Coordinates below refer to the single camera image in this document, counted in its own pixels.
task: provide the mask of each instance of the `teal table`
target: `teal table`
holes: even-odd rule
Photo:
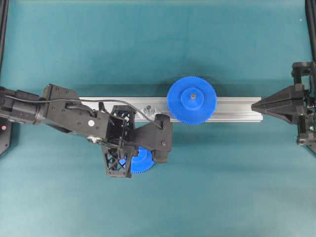
[[[1,86],[42,94],[165,96],[201,76],[219,96],[268,96],[310,61],[303,0],[42,1],[9,6]],[[101,149],[14,125],[0,158],[3,237],[305,237],[316,234],[316,159],[296,127],[174,125],[167,164],[105,175]]]

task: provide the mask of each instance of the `aluminum rail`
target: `aluminum rail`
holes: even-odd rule
[[[154,119],[156,114],[166,114],[170,116],[172,122],[178,122],[168,110],[166,97],[80,97],[80,99],[123,100],[140,109],[151,119]],[[259,100],[261,97],[218,97],[216,111],[207,122],[260,122],[263,120],[262,115],[251,110],[251,105]],[[83,102],[83,104],[98,110],[98,103]],[[120,105],[120,103],[104,103],[109,112],[112,111],[114,105]],[[146,120],[137,113],[135,121],[145,122]]]

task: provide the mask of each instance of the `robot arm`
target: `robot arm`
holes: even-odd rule
[[[99,102],[99,110],[92,110],[81,103],[75,91],[52,84],[44,89],[43,97],[0,88],[0,118],[6,123],[45,123],[61,132],[86,137],[101,146],[106,173],[112,177],[131,177],[131,159],[138,154],[139,146],[151,151],[155,162],[167,162],[173,130],[169,116],[156,115],[155,121],[135,129],[135,114],[131,105],[114,106],[109,113],[103,102]]]

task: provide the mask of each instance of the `wire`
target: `wire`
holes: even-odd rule
[[[10,95],[5,95],[6,98],[10,98],[13,100],[21,101],[21,102],[26,102],[26,103],[36,103],[36,104],[43,104],[43,103],[51,103],[51,102],[58,102],[58,101],[68,101],[68,102],[93,102],[93,103],[99,103],[99,102],[117,102],[117,103],[122,103],[126,104],[129,107],[133,108],[136,110],[138,113],[140,113],[148,122],[153,123],[156,125],[159,129],[162,129],[162,127],[155,121],[151,120],[149,117],[147,117],[143,112],[141,112],[138,108],[135,106],[131,105],[130,103],[122,100],[81,100],[81,99],[54,99],[54,100],[25,100],[25,99],[20,99],[16,98],[14,96]]]

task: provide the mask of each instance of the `plastic gear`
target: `plastic gear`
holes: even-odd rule
[[[126,160],[121,159],[119,162],[123,165]],[[130,172],[132,174],[143,173],[153,167],[154,161],[152,153],[143,147],[138,148],[138,156],[132,157]]]
[[[169,89],[167,104],[180,122],[196,125],[207,121],[216,110],[217,96],[209,82],[199,77],[184,77]]]

